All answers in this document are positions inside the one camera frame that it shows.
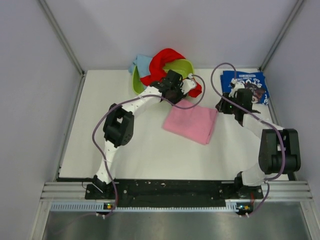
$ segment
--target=blue t-shirt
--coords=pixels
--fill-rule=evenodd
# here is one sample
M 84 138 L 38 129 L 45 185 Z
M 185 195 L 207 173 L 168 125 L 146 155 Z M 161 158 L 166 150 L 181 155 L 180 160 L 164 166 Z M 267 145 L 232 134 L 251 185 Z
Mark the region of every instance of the blue t-shirt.
M 223 71 L 220 76 L 222 92 L 230 93 L 232 87 L 231 80 L 235 77 L 234 71 Z M 263 72 L 236 72 L 236 79 L 244 84 L 246 89 L 251 89 L 253 93 L 252 103 L 268 105 L 269 92 L 265 83 L 265 76 Z

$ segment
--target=white table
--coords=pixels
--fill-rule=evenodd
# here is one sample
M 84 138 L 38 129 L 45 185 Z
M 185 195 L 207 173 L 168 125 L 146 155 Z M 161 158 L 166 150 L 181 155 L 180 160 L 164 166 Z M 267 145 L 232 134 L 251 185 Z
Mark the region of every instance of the white table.
M 195 73 L 206 82 L 206 94 L 200 106 L 214 108 L 220 97 L 211 87 L 211 71 L 198 69 Z M 217 89 L 221 89 L 222 71 L 217 70 L 214 76 Z M 131 76 L 127 70 L 87 72 L 60 178 L 92 178 L 96 174 L 102 156 L 92 142 L 93 129 L 111 104 L 134 97 Z M 188 97 L 188 100 L 195 103 L 197 98 Z M 254 104 L 253 108 L 271 119 L 267 106 Z M 238 172 L 258 161 L 260 140 L 241 127 L 234 115 L 220 113 L 210 143 L 201 145 L 162 129 L 170 109 L 168 103 L 161 102 L 135 119 L 133 138 L 121 147 L 118 151 L 120 159 L 114 162 L 117 166 L 116 178 L 233 180 Z M 97 131 L 96 139 L 103 149 L 102 126 Z M 281 179 L 287 180 L 288 177 L 283 175 Z

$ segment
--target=light blue cloth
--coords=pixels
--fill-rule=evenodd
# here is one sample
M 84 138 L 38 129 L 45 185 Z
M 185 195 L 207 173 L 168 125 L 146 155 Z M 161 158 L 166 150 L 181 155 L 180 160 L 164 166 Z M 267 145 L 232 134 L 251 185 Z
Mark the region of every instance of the light blue cloth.
M 129 67 L 129 73 L 133 74 L 135 66 L 138 68 L 138 73 L 140 78 L 150 75 L 149 65 L 152 60 L 152 57 L 138 54 Z

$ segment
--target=white panel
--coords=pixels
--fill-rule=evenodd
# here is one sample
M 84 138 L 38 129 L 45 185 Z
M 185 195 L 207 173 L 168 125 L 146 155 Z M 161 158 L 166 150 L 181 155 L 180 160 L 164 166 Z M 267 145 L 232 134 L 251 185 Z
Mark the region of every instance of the white panel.
M 221 89 L 221 72 L 219 69 L 214 76 L 217 89 Z M 196 73 L 204 78 L 207 87 L 200 105 L 214 108 L 220 97 L 211 87 L 211 70 L 199 69 Z M 60 177 L 92 178 L 96 174 L 102 156 L 92 142 L 93 129 L 111 104 L 134 96 L 128 71 L 88 71 Z M 171 108 L 161 102 L 135 119 L 132 140 L 118 151 L 119 161 L 113 162 L 116 178 L 233 180 L 238 172 L 258 161 L 260 139 L 241 127 L 234 115 L 220 113 L 210 143 L 202 145 L 162 129 Z M 271 118 L 268 106 L 255 104 L 254 108 L 265 118 Z M 102 127 L 97 131 L 96 140 L 103 148 Z
M 79 75 L 35 0 L 0 1 L 0 239 L 25 240 Z
M 47 0 L 86 70 L 173 48 L 197 68 L 259 67 L 295 0 Z
M 320 206 L 320 1 L 306 1 L 265 71 L 280 122 L 299 133 L 301 170 Z

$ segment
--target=gray floor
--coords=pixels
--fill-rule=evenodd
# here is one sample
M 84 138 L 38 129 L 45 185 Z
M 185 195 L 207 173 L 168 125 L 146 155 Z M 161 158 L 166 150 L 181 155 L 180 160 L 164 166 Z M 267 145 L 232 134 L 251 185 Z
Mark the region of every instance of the gray floor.
M 115 213 L 103 220 L 51 212 L 43 240 L 310 240 L 299 203 L 266 203 L 251 218 L 235 213 Z

